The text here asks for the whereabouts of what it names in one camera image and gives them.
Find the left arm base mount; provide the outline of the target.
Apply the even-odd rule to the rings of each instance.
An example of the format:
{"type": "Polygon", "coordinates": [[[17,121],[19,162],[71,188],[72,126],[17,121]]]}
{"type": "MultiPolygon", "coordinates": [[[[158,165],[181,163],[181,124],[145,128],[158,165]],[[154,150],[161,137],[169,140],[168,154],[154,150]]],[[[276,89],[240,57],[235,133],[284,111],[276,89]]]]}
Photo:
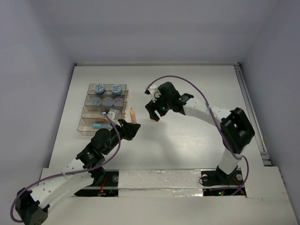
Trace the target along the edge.
{"type": "Polygon", "coordinates": [[[108,170],[99,184],[91,185],[74,193],[76,197],[117,197],[119,195],[119,170],[108,170]]]}

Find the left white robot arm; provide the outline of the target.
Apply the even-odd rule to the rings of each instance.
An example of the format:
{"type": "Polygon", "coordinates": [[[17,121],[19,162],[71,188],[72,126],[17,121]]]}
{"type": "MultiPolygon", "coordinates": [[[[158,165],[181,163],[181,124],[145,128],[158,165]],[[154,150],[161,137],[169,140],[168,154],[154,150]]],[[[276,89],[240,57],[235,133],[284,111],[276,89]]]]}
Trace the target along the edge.
{"type": "Polygon", "coordinates": [[[16,223],[41,225],[63,201],[84,187],[100,185],[103,166],[112,150],[119,151],[121,140],[131,141],[141,127],[123,119],[111,123],[112,129],[99,129],[87,146],[60,173],[40,179],[22,188],[14,199],[10,217],[16,223]]]}

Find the blue clear highlighter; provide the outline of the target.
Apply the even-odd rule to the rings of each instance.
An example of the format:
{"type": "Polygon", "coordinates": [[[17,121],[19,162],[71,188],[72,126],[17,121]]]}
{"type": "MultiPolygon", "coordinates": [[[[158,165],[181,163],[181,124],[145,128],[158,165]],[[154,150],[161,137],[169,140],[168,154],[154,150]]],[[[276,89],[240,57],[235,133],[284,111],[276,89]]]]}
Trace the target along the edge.
{"type": "Polygon", "coordinates": [[[100,123],[94,123],[92,125],[92,127],[94,129],[111,129],[112,128],[112,126],[109,124],[100,124],[100,123]]]}

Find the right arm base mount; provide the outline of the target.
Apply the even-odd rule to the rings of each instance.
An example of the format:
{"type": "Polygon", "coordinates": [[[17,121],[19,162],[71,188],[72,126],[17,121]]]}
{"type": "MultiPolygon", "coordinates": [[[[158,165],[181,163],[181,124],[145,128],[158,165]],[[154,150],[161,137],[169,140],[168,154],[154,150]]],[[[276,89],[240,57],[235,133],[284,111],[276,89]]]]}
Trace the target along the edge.
{"type": "Polygon", "coordinates": [[[246,196],[244,179],[238,167],[229,175],[218,167],[201,171],[198,182],[202,185],[204,196],[246,196]]]}

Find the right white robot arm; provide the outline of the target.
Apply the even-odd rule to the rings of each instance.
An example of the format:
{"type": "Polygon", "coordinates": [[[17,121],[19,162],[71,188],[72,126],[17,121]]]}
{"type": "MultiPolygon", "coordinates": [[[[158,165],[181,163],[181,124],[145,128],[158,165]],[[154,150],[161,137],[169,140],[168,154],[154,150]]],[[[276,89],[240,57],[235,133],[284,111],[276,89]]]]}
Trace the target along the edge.
{"type": "Polygon", "coordinates": [[[145,94],[151,101],[145,106],[150,119],[159,121],[168,111],[195,117],[214,125],[221,135],[225,151],[216,168],[216,179],[226,184],[233,178],[241,153],[255,136],[255,131],[241,108],[222,109],[202,102],[193,95],[180,94],[171,82],[149,86],[145,94]]]}

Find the clear paperclip jar small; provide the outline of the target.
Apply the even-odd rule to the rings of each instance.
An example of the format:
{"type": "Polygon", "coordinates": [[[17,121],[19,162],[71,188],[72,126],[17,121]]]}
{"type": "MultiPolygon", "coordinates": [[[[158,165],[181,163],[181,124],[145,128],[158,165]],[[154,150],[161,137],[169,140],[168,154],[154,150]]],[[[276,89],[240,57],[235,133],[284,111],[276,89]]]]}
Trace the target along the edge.
{"type": "Polygon", "coordinates": [[[117,97],[113,100],[113,105],[115,107],[122,107],[124,105],[124,100],[120,97],[117,97]]]}

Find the orange highlighter pen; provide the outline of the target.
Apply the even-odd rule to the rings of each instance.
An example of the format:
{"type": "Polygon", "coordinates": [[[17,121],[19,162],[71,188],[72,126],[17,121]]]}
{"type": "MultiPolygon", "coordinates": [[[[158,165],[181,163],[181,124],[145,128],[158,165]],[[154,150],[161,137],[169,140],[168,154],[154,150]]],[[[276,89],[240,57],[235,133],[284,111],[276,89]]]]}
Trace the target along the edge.
{"type": "Polygon", "coordinates": [[[130,109],[130,118],[133,124],[137,124],[136,115],[133,108],[130,109]]]}

